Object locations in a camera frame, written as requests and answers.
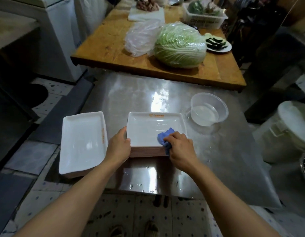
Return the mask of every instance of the cutting board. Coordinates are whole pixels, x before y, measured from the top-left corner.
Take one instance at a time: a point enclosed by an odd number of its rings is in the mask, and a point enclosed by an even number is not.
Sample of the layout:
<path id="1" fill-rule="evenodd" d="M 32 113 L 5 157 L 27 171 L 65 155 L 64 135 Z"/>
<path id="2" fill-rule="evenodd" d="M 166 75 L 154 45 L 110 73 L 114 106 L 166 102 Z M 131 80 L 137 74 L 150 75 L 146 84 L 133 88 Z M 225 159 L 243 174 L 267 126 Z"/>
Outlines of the cutting board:
<path id="1" fill-rule="evenodd" d="M 131 10 L 129 12 L 128 18 L 129 21 L 148 21 L 151 19 L 159 19 L 162 23 L 164 21 L 164 10 L 163 7 L 159 7 L 158 11 L 146 12 L 136 8 L 136 2 L 131 5 Z"/>

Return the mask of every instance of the white bucket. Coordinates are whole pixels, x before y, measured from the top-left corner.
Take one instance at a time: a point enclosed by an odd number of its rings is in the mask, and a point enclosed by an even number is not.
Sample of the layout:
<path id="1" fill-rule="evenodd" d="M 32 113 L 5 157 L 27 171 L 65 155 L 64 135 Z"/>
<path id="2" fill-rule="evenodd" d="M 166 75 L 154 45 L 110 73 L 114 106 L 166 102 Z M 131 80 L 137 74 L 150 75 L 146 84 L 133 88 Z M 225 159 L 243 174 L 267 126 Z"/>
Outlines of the white bucket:
<path id="1" fill-rule="evenodd" d="M 305 104 L 285 101 L 277 113 L 253 132 L 269 163 L 298 160 L 305 152 Z"/>

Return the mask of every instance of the wooden table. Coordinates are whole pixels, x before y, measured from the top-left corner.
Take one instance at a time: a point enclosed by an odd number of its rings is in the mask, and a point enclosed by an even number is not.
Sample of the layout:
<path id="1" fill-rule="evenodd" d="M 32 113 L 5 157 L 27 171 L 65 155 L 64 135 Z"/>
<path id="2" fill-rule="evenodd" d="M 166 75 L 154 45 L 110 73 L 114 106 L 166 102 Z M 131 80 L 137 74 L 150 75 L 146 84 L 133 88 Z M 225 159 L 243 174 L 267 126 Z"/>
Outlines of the wooden table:
<path id="1" fill-rule="evenodd" d="M 246 82 L 231 52 L 214 54 L 208 52 L 199 67 L 192 69 L 172 68 L 160 63 L 154 56 L 132 57 L 124 49 L 124 38 L 132 22 L 127 16 L 133 0 L 122 0 L 106 17 L 96 31 L 71 56 L 75 65 L 99 67 L 134 75 L 149 76 L 241 90 Z M 181 6 L 164 7 L 166 23 L 179 21 L 182 17 Z M 200 30 L 201 34 L 210 32 L 224 37 L 222 30 Z"/>

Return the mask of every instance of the plastic basket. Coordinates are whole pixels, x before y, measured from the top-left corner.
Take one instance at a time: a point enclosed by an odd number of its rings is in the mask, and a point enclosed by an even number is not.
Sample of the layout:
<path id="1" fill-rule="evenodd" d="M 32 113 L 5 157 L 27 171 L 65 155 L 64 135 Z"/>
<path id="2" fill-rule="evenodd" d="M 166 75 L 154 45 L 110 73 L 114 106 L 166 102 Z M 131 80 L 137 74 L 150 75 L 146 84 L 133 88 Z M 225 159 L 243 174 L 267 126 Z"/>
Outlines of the plastic basket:
<path id="1" fill-rule="evenodd" d="M 228 19 L 228 16 L 224 13 L 221 17 L 191 14 L 188 11 L 189 3 L 183 3 L 183 21 L 186 24 L 194 25 L 198 28 L 218 29 L 222 25 L 223 21 Z"/>

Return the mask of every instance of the blue cloth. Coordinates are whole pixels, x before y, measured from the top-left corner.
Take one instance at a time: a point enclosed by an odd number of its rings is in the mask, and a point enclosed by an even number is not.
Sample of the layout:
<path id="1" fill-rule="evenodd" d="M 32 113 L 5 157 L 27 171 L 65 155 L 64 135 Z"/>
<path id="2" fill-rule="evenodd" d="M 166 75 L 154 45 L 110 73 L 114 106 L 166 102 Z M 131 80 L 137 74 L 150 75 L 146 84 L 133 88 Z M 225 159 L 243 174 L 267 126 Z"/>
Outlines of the blue cloth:
<path id="1" fill-rule="evenodd" d="M 167 130 L 166 132 L 161 132 L 160 134 L 158 134 L 158 136 L 157 136 L 157 139 L 158 139 L 158 142 L 160 143 L 160 144 L 162 144 L 164 147 L 165 147 L 165 149 L 166 149 L 166 154 L 167 155 L 169 155 L 169 151 L 170 151 L 170 149 L 171 149 L 171 144 L 169 143 L 169 142 L 167 142 L 167 141 L 164 141 L 163 139 L 165 138 L 165 137 L 167 137 L 168 135 L 170 135 L 171 133 L 173 133 L 174 132 L 174 129 L 172 129 L 172 128 L 170 128 L 169 130 Z"/>

